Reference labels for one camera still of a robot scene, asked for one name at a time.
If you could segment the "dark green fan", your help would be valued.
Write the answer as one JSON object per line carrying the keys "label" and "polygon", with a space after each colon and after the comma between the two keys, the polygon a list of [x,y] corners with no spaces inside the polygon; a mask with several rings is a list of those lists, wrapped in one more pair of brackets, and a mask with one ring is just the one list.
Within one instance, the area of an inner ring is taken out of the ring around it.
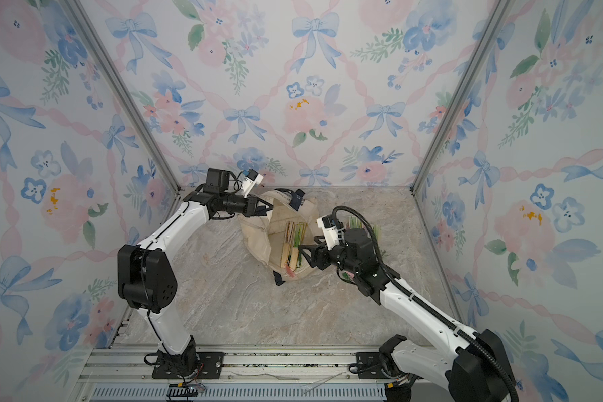
{"label": "dark green fan", "polygon": [[302,258],[299,254],[298,246],[303,244],[304,237],[306,234],[306,229],[308,225],[306,223],[295,223],[295,238],[293,242],[293,246],[291,248],[291,258],[289,261],[290,266],[287,267],[287,272],[291,277],[296,276],[296,271],[301,267]]}

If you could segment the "white red printed fan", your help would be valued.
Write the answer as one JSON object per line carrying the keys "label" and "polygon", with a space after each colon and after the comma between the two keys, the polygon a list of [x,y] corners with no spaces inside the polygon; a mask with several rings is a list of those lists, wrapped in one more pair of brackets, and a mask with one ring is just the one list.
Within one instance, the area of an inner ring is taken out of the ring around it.
{"label": "white red printed fan", "polygon": [[291,258],[291,248],[293,246],[295,238],[296,224],[292,221],[286,223],[286,231],[283,239],[282,253],[281,253],[281,268],[287,268],[290,266],[289,261]]}

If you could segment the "beige tote bag navy handles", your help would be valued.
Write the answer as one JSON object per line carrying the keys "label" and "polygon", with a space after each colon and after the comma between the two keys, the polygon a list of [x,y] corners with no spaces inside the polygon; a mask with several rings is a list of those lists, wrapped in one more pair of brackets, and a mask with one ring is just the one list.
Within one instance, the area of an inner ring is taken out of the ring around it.
{"label": "beige tote bag navy handles", "polygon": [[310,275],[312,268],[301,256],[301,267],[291,277],[281,268],[281,253],[286,223],[308,225],[303,245],[312,244],[322,231],[318,228],[319,210],[316,199],[308,198],[302,189],[274,189],[265,192],[262,199],[274,205],[265,217],[239,217],[244,243],[249,253],[273,275],[277,286],[299,281]]}

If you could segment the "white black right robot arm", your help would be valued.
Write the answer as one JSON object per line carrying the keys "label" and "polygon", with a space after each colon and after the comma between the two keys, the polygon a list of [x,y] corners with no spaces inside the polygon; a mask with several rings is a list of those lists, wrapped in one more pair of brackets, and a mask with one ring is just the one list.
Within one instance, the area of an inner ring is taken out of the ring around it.
{"label": "white black right robot arm", "polygon": [[330,266],[352,275],[366,297],[415,328],[429,342],[419,347],[402,336],[380,347],[392,376],[415,375],[447,390],[455,401],[517,401],[514,372],[502,340],[479,333],[427,301],[381,258],[376,239],[365,229],[348,229],[343,239],[318,236],[300,245],[309,266]]}

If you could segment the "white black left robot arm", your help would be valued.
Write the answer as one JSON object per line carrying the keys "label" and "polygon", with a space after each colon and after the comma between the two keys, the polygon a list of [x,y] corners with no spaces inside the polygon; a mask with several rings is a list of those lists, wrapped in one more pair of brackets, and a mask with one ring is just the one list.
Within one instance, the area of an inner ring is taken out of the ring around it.
{"label": "white black left robot arm", "polygon": [[204,182],[183,198],[158,229],[117,252],[118,296],[146,320],[165,355],[183,358],[195,351],[194,337],[176,307],[179,275],[175,260],[211,220],[267,216],[273,205],[254,194],[262,180],[263,175],[254,169],[239,176],[209,169]]}

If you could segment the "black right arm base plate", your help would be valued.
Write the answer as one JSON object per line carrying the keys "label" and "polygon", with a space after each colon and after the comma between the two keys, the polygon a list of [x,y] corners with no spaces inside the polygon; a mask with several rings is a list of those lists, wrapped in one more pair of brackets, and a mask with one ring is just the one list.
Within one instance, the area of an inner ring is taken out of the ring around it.
{"label": "black right arm base plate", "polygon": [[360,380],[383,380],[387,376],[382,370],[381,354],[379,352],[355,353],[355,364],[349,369]]}

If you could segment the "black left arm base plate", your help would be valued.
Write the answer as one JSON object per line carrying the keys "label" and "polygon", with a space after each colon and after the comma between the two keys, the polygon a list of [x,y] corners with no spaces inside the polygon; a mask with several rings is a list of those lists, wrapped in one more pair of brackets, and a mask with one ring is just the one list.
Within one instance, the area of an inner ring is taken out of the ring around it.
{"label": "black left arm base plate", "polygon": [[152,366],[153,380],[218,380],[224,363],[223,352],[197,352],[196,365],[192,372],[176,363],[169,363],[164,357],[157,357]]}

